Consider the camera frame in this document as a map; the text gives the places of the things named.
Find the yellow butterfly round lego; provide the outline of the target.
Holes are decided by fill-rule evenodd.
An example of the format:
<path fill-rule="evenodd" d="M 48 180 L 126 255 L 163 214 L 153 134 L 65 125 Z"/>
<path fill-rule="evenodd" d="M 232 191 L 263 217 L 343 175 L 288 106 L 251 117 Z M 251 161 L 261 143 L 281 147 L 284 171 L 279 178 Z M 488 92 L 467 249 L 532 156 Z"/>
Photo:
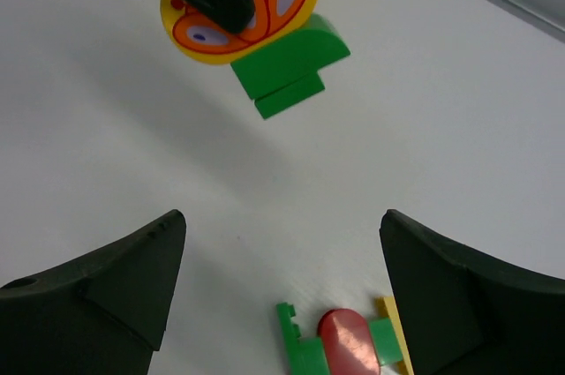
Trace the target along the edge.
<path fill-rule="evenodd" d="M 185 0 L 161 0 L 162 24 L 173 44 L 204 64 L 230 64 L 301 27 L 317 0 L 253 0 L 245 30 L 230 34 Z"/>

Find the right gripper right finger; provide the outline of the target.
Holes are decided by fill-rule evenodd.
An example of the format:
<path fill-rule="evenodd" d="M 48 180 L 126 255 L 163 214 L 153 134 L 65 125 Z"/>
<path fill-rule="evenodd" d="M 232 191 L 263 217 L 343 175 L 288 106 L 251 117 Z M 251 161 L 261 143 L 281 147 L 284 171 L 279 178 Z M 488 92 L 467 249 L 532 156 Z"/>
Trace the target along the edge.
<path fill-rule="evenodd" d="M 564 281 L 458 243 L 397 210 L 380 225 L 417 374 L 562 374 Z"/>

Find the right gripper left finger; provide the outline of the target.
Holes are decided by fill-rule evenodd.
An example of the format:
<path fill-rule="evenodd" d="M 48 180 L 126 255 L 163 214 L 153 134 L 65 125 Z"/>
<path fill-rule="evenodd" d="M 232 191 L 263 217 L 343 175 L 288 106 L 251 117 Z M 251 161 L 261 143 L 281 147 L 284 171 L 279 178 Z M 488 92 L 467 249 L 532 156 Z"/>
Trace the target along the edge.
<path fill-rule="evenodd" d="M 1 288 L 3 374 L 146 374 L 185 249 L 172 210 L 137 231 Z"/>

